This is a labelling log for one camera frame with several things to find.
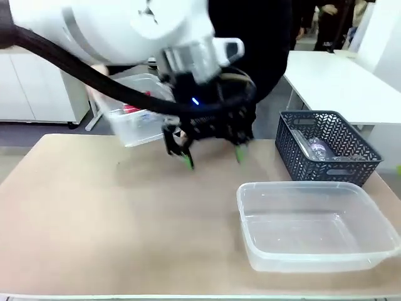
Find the perforated basket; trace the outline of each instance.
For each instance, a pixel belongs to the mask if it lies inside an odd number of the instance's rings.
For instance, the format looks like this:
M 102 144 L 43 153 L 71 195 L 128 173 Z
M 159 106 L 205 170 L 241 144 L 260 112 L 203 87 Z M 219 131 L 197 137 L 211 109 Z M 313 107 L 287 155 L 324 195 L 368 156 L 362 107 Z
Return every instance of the perforated basket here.
M 314 161 L 307 158 L 291 130 L 305 138 L 317 137 L 336 156 L 360 155 L 365 161 Z M 285 111 L 280 113 L 276 147 L 294 181 L 341 181 L 362 186 L 382 157 L 339 113 L 333 111 Z

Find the empty plastic container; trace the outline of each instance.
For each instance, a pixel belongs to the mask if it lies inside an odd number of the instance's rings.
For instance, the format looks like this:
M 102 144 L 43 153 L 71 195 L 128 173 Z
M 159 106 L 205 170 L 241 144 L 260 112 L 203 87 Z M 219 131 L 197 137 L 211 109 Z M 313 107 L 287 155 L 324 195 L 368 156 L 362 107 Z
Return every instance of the empty plastic container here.
M 267 272 L 367 270 L 401 241 L 375 202 L 347 182 L 256 182 L 237 191 L 251 266 Z
M 119 78 L 116 82 L 151 96 L 173 101 L 172 92 L 151 74 L 131 75 Z M 104 116 L 110 122 L 114 133 L 124 146 L 132 147 L 163 137 L 162 126 L 165 116 L 148 110 L 133 110 L 118 100 L 102 94 L 94 98 Z

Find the black cable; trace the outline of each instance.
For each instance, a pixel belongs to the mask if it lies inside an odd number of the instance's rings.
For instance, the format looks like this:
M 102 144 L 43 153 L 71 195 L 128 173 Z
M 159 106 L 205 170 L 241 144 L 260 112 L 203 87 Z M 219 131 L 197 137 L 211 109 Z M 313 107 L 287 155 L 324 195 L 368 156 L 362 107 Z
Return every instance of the black cable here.
M 77 57 L 44 37 L 17 26 L 18 37 L 15 44 L 48 60 L 58 68 L 79 79 L 99 92 L 120 100 L 137 108 L 147 109 L 166 115 L 176 115 L 186 118 L 198 118 L 217 115 L 250 103 L 256 94 L 256 87 L 247 85 L 244 93 L 231 97 L 226 102 L 216 102 L 209 105 L 187 105 L 169 102 L 145 95 L 139 91 L 121 85 L 94 70 Z

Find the white robotic arm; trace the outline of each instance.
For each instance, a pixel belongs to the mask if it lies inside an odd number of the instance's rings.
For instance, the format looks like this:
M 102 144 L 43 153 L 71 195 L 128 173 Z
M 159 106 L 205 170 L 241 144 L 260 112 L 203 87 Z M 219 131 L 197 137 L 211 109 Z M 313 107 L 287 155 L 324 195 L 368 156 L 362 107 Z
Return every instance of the white robotic arm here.
M 240 39 L 214 38 L 207 0 L 9 0 L 15 25 L 88 64 L 164 59 L 169 73 L 201 84 L 244 54 Z

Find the white wall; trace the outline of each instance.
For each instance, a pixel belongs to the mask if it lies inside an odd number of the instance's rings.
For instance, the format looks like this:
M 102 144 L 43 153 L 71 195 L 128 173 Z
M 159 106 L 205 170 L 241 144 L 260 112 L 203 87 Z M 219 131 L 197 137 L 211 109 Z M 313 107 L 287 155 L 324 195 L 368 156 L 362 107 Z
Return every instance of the white wall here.
M 401 0 L 377 0 L 357 63 L 401 92 Z M 401 125 L 378 125 L 369 141 L 385 159 L 378 170 L 395 172 L 401 165 Z

